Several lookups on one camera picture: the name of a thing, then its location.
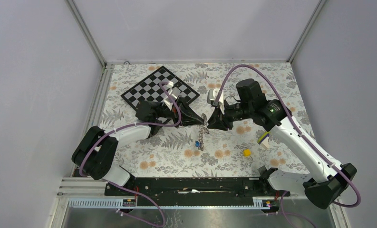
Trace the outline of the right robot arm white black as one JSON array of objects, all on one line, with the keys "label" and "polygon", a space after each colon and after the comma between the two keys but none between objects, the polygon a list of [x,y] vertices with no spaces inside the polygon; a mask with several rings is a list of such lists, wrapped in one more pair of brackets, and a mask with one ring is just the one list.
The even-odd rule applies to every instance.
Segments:
[{"label": "right robot arm white black", "polygon": [[305,195],[320,209],[328,208],[349,186],[357,173],[351,163],[342,164],[319,146],[306,133],[291,112],[285,112],[277,99],[267,100],[259,83],[245,79],[236,84],[239,101],[228,104],[219,90],[211,89],[207,101],[215,108],[208,119],[209,129],[231,130],[235,121],[252,119],[273,137],[284,143],[307,168],[307,174],[291,173],[270,168],[261,174],[261,193],[270,196],[277,190]]}]

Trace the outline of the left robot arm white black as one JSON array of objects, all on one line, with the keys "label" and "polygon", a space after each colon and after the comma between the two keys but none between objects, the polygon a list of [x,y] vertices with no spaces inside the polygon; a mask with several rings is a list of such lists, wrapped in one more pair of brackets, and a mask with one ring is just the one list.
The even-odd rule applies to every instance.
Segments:
[{"label": "left robot arm white black", "polygon": [[113,163],[116,150],[130,143],[150,138],[166,127],[161,119],[171,119],[171,127],[203,125],[204,119],[192,110],[184,98],[176,101],[153,102],[143,100],[136,107],[137,122],[109,132],[93,126],[89,128],[72,155],[82,177],[105,180],[116,184],[122,195],[134,190],[132,175]]}]

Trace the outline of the floral table mat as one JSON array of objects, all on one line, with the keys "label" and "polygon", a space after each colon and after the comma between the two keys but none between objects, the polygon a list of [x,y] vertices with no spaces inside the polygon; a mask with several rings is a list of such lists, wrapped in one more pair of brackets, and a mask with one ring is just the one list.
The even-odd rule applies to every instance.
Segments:
[{"label": "floral table mat", "polygon": [[[233,104],[239,98],[236,84],[252,78],[260,83],[267,99],[275,99],[279,93],[301,127],[313,135],[290,63],[250,63],[239,69],[232,63],[166,64],[165,67],[199,93],[191,103],[197,114],[212,114],[213,108],[207,103],[210,89],[223,86],[228,102]],[[102,129],[110,131],[135,121],[135,110],[121,95],[159,68],[151,64],[114,67],[101,117]],[[222,85],[230,70],[228,82]],[[210,130],[204,135],[204,150],[200,151],[195,146],[198,126],[167,127],[149,139],[119,148],[113,163],[137,177],[255,177],[262,166],[294,173],[308,172],[277,138],[269,138],[269,150],[261,148],[257,140],[263,134],[264,129],[252,120],[238,121],[230,131]],[[251,156],[243,155],[246,149],[251,151]]]}]

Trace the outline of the yellow cube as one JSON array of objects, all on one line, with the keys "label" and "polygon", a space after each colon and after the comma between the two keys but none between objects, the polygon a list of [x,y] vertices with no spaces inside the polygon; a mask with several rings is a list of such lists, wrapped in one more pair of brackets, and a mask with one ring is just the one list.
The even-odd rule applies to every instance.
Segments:
[{"label": "yellow cube", "polygon": [[251,156],[251,151],[249,149],[246,149],[246,150],[243,151],[243,155],[245,157]]}]

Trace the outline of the black white chessboard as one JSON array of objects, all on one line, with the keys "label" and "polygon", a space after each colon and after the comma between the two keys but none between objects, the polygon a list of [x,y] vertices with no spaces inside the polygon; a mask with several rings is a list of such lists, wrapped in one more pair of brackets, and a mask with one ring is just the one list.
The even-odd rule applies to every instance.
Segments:
[{"label": "black white chessboard", "polygon": [[199,97],[198,92],[164,66],[132,86],[121,97],[136,111],[135,116],[141,122],[166,124],[172,120],[175,123],[178,121],[178,112],[175,107],[169,110],[163,103],[166,94],[159,85],[160,82],[169,81],[181,90],[179,97],[186,98],[188,104]]}]

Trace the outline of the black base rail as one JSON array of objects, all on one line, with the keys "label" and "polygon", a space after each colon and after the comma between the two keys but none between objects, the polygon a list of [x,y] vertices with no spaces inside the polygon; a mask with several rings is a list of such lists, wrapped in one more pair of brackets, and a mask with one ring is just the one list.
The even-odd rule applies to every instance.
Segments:
[{"label": "black base rail", "polygon": [[265,178],[131,178],[120,189],[108,183],[104,194],[115,197],[143,197],[147,200],[195,197],[255,197],[278,203],[282,190],[275,190]]}]

